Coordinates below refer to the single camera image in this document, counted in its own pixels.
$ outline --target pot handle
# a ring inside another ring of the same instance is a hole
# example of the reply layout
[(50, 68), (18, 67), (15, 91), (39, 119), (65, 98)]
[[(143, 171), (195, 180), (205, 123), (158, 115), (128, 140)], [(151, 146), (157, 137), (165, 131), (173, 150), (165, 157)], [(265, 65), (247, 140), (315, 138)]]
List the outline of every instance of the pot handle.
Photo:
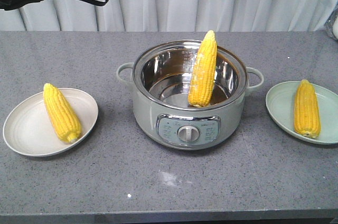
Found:
[(257, 84), (257, 85), (254, 85), (254, 86), (247, 87), (247, 89), (245, 91), (245, 96), (248, 96), (252, 92), (260, 89), (262, 87), (262, 85), (263, 85), (263, 82), (264, 82), (264, 76), (263, 76), (263, 74), (259, 70), (255, 69), (255, 68), (252, 68), (252, 67), (247, 67), (247, 72), (248, 73), (253, 73), (253, 74), (257, 75), (258, 78), (260, 79), (260, 83)]
[(123, 84), (125, 84), (129, 90), (132, 90), (132, 87), (133, 87), (133, 82), (132, 81), (127, 81), (127, 80), (124, 80), (120, 77), (120, 73), (125, 70), (125, 69), (132, 69), (134, 67), (134, 63), (133, 62), (129, 62), (129, 63), (125, 63), (125, 64), (122, 64), (120, 65), (117, 70), (116, 70), (116, 77), (119, 81), (121, 81)]

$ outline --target control panel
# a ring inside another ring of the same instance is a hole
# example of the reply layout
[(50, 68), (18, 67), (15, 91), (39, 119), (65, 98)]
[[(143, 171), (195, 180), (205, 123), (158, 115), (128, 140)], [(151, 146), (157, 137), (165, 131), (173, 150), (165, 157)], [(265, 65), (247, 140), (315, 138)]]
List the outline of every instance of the control panel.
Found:
[(176, 145), (203, 145), (214, 141), (219, 133), (221, 120), (212, 117), (183, 117), (159, 115), (157, 133), (165, 141)]

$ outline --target pot rim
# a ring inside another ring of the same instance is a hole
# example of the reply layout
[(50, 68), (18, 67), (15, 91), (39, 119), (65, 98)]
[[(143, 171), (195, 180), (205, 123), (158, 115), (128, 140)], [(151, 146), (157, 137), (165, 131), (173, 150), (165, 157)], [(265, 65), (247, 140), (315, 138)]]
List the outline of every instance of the pot rim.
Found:
[(240, 98), (241, 96), (243, 96), (245, 94), (245, 91), (247, 89), (249, 80), (248, 80), (248, 73), (247, 73), (247, 69), (246, 66), (244, 65), (244, 63), (232, 52), (230, 52), (229, 50), (221, 47), (221, 46), (217, 46), (217, 50), (218, 50), (218, 55), (221, 53), (222, 55), (227, 54), (230, 56), (230, 60), (233, 63), (238, 64), (238, 66), (240, 66), (240, 68), (235, 67), (234, 69), (237, 71), (238, 70), (240, 72), (242, 72), (242, 74), (239, 76), (239, 82), (238, 82), (238, 87), (235, 90), (235, 92), (226, 100), (221, 101), (217, 104), (211, 105), (211, 106), (206, 106), (206, 107), (180, 107), (180, 106), (176, 106), (176, 105), (172, 105), (169, 104), (167, 102), (163, 102), (159, 99), (157, 99), (156, 97), (154, 97), (153, 95), (151, 95), (148, 90), (144, 87), (142, 80), (141, 80), (141, 76), (140, 73), (145, 65), (146, 62), (148, 62), (150, 59), (152, 59), (153, 57), (159, 55), (159, 52), (156, 52), (156, 50), (159, 50), (160, 48), (165, 48), (168, 47), (169, 48), (179, 48), (181, 46), (183, 47), (189, 47), (189, 46), (196, 46), (199, 45), (202, 41), (201, 40), (194, 40), (194, 39), (183, 39), (183, 40), (176, 40), (176, 41), (170, 41), (170, 42), (165, 42), (165, 43), (161, 43), (158, 44), (156, 46), (153, 46), (147, 50), (145, 50), (135, 61), (134, 65), (133, 65), (133, 71), (132, 71), (132, 75), (133, 75), (133, 82), (134, 85), (136, 86), (136, 88), (142, 93), (143, 96), (145, 96), (147, 99), (150, 99), (151, 101), (167, 107), (167, 108), (172, 108), (172, 109), (176, 109), (176, 110), (184, 110), (184, 111), (205, 111), (205, 110), (213, 110), (213, 109), (217, 109), (217, 108), (221, 108), (224, 106), (227, 106), (231, 103), (233, 103), (234, 101), (236, 101), (238, 98)]

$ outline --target white object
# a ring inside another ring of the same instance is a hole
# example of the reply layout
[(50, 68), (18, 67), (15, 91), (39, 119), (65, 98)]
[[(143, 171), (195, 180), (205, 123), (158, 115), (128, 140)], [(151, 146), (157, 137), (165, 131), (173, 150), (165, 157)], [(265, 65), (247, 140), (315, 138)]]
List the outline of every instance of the white object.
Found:
[(96, 101), (82, 90), (60, 90), (80, 119), (81, 138), (72, 144), (58, 139), (43, 102), (43, 92), (40, 92), (21, 102), (8, 115), (3, 137), (10, 149), (26, 156), (50, 156), (76, 146), (89, 134), (98, 117)]
[(321, 133), (317, 139), (311, 139), (294, 132), (294, 95), (298, 85), (299, 81), (282, 82), (268, 91), (266, 107), (271, 118), (284, 131), (303, 141), (322, 145), (338, 143), (338, 95), (315, 84)]
[(332, 32), (334, 36), (338, 39), (338, 18), (333, 23)]

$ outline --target light green plate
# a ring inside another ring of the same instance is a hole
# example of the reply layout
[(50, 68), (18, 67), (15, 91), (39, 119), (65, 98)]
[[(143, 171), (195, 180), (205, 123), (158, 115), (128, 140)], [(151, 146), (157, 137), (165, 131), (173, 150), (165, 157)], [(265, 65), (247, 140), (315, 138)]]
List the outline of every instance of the light green plate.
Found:
[(294, 97), (299, 81), (282, 82), (266, 94), (266, 107), (271, 118), (292, 136), (314, 144), (338, 143), (338, 95), (321, 86), (315, 87), (321, 118), (321, 133), (317, 139), (294, 132)]

